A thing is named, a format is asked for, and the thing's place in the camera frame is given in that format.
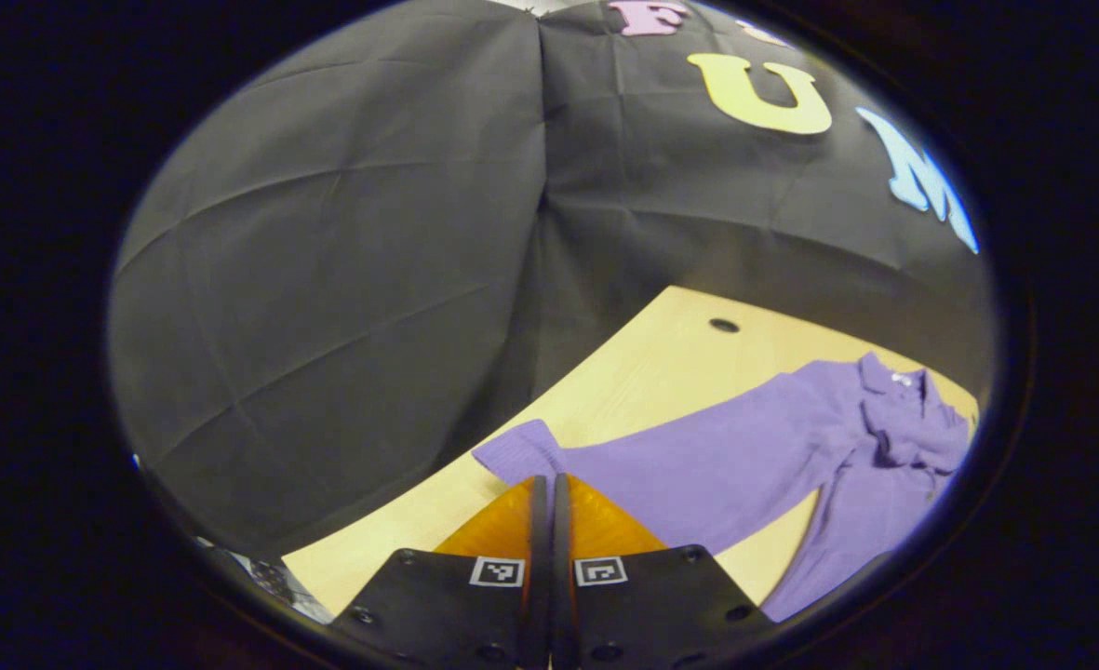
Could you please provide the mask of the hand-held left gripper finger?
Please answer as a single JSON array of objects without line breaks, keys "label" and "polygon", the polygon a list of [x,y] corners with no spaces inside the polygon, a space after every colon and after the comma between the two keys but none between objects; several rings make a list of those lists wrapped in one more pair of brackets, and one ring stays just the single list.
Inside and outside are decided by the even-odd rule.
[{"label": "hand-held left gripper finger", "polygon": [[669,547],[576,476],[555,478],[552,666],[703,669],[774,624],[701,544]]},{"label": "hand-held left gripper finger", "polygon": [[531,476],[431,551],[400,548],[332,623],[395,669],[550,665],[550,485]]}]

